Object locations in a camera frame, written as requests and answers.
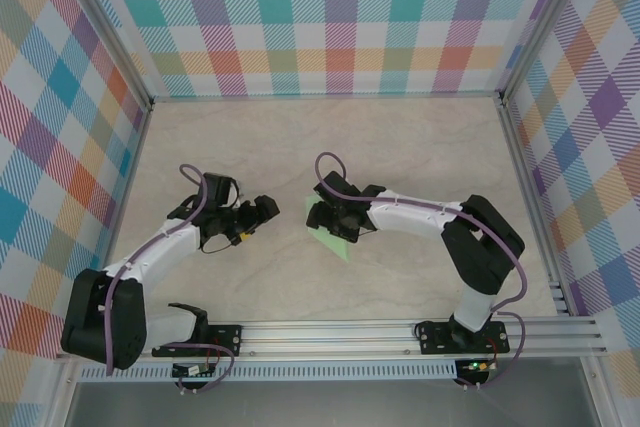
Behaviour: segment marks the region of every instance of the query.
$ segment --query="gray floor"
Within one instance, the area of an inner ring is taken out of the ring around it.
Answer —
[[[173,384],[80,384],[67,427],[591,427],[577,359],[523,359],[480,393],[453,381],[224,382],[201,396]]]
[[[492,99],[250,100],[159,104],[153,114],[116,246],[116,258],[151,236],[194,186],[183,162],[238,179],[247,199],[268,194],[281,215],[246,243],[193,254],[150,298],[196,305],[221,321],[448,317],[462,281],[440,239],[376,232],[345,263],[305,227],[318,153],[339,154],[349,180],[438,201],[480,194],[524,238],[529,278],[522,315],[555,315]],[[333,168],[327,161],[326,172]],[[213,239],[209,249],[226,239]],[[507,279],[501,297],[520,282]]]

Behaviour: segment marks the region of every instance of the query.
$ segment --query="red wire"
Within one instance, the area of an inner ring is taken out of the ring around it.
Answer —
[[[213,338],[213,343],[215,345],[220,345],[220,341],[218,339],[216,339],[215,337]],[[214,367],[218,366],[218,362],[220,362],[220,351],[218,350],[218,358],[216,359],[216,363],[213,365]]]
[[[498,367],[498,346],[491,337],[487,337],[487,340],[493,346],[493,363]]]

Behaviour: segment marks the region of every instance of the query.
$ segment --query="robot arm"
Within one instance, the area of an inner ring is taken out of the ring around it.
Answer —
[[[119,369],[128,368],[142,352],[153,347],[200,341],[200,332],[208,324],[205,311],[169,304],[174,308],[171,312],[148,315],[145,299],[172,268],[202,249],[211,237],[224,235],[231,245],[238,245],[280,213],[275,201],[267,196],[257,197],[255,205],[249,201],[240,203],[238,184],[230,177],[206,173],[204,179],[207,182],[205,208],[190,223],[171,232],[201,203],[200,187],[198,194],[188,197],[169,213],[152,238],[158,234],[165,237],[144,250],[118,280],[111,302],[111,327],[114,366]],[[63,350],[105,362],[106,293],[116,273],[128,264],[132,255],[102,271],[85,269],[76,277],[62,332]]]
[[[337,172],[329,173],[324,181],[334,190],[349,196],[420,201],[376,185],[360,192]],[[465,283],[462,299],[450,321],[452,335],[463,344],[465,337],[483,329],[491,317],[496,295],[514,265],[492,239],[486,235],[477,238],[474,235],[477,228],[455,214],[445,212],[444,208],[473,215],[491,228],[516,257],[520,257],[524,242],[487,199],[472,195],[461,203],[430,202],[443,207],[443,211],[435,211],[402,203],[343,200],[327,192],[322,184],[314,190],[323,201],[315,204],[309,212],[308,227],[325,227],[331,234],[352,243],[358,241],[361,227],[440,237]]]

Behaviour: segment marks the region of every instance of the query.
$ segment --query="green paper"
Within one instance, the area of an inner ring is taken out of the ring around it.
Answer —
[[[321,201],[322,199],[318,195],[311,195],[305,199],[307,216],[309,215],[313,204]],[[319,227],[318,229],[311,229],[307,227],[307,229],[309,230],[309,233],[316,238],[316,240],[319,240],[324,245],[329,247],[329,249],[342,260],[344,260],[345,262],[349,262],[349,244],[346,240],[331,235],[325,227]]]

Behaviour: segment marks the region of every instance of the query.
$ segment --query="colorful plaid fabric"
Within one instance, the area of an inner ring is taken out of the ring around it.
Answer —
[[[72,279],[101,265],[143,111],[76,0],[0,0],[0,425],[36,422]]]
[[[529,39],[531,39],[531,35],[533,34],[533,32],[535,31],[538,25],[538,20],[540,18],[540,15],[542,14],[542,12],[544,12],[548,2],[549,0],[538,0],[536,2],[536,6],[531,11],[531,15],[527,20],[525,28],[523,29],[522,33],[520,34],[520,37],[518,38],[518,43],[516,45],[516,48],[513,49],[511,57],[509,58],[509,62],[507,62],[507,66],[504,69],[504,72],[502,73],[502,77],[500,77],[500,81],[498,82],[498,88],[496,90],[498,91],[504,90],[507,84],[507,81],[511,76],[511,72],[513,71],[513,67],[518,61],[518,59],[520,58],[522,49],[525,47],[525,45],[527,45],[527,43],[529,42]]]
[[[174,97],[493,91],[523,2],[124,0],[119,32]]]
[[[570,0],[512,102],[571,293],[638,414],[639,39],[640,0]]]

